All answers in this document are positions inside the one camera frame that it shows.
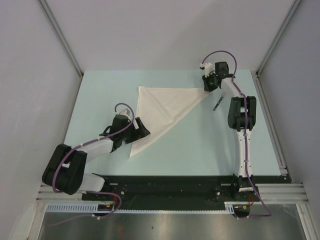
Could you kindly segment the teal handled table knife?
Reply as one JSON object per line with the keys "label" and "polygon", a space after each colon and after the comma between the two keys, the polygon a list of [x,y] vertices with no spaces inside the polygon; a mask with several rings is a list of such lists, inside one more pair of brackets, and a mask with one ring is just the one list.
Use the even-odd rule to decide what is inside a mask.
{"label": "teal handled table knife", "polygon": [[221,97],[219,98],[218,102],[216,103],[216,105],[213,108],[213,111],[216,111],[217,108],[219,107],[219,105],[221,104],[222,100],[224,99],[224,96],[221,95]]}

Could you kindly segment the white cloth napkin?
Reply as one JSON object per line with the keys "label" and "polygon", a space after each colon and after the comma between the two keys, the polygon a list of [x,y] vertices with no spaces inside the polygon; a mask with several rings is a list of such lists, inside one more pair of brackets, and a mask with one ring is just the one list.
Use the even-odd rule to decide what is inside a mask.
{"label": "white cloth napkin", "polygon": [[129,158],[133,158],[178,124],[209,94],[202,88],[138,87],[136,116],[150,135],[135,141]]}

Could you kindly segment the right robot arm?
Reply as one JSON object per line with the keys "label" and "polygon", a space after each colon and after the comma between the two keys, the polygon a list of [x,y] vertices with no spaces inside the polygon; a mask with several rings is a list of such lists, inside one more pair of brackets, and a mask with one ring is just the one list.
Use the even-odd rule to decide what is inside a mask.
{"label": "right robot arm", "polygon": [[226,62],[201,63],[200,69],[204,71],[202,80],[206,92],[221,89],[220,102],[224,97],[230,97],[227,124],[235,137],[237,158],[235,185],[230,188],[230,194],[237,201],[242,201],[248,194],[258,197],[259,192],[253,182],[250,146],[257,118],[257,99],[255,96],[247,96],[241,90],[235,81],[235,75],[229,73]]}

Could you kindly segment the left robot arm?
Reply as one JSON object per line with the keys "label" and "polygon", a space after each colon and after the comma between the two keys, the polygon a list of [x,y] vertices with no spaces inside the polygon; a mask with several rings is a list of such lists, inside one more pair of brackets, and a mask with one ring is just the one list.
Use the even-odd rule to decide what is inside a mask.
{"label": "left robot arm", "polygon": [[94,173],[85,173],[86,164],[102,155],[116,151],[122,144],[141,140],[151,133],[139,117],[131,120],[125,113],[115,115],[112,125],[94,140],[71,147],[59,144],[44,170],[42,182],[55,192],[73,195],[77,191],[93,192],[100,200],[110,196],[111,188],[105,179]]}

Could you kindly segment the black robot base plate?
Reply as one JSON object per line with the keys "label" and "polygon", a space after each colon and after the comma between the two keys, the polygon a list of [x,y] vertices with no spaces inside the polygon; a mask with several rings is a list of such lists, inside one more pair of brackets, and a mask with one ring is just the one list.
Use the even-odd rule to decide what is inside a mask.
{"label": "black robot base plate", "polygon": [[102,194],[86,193],[83,201],[112,201],[121,210],[141,211],[215,211],[222,210],[225,202],[258,201],[253,190],[240,188],[258,184],[289,184],[288,175],[253,176],[250,180],[235,175],[218,176],[119,176],[104,175]]}

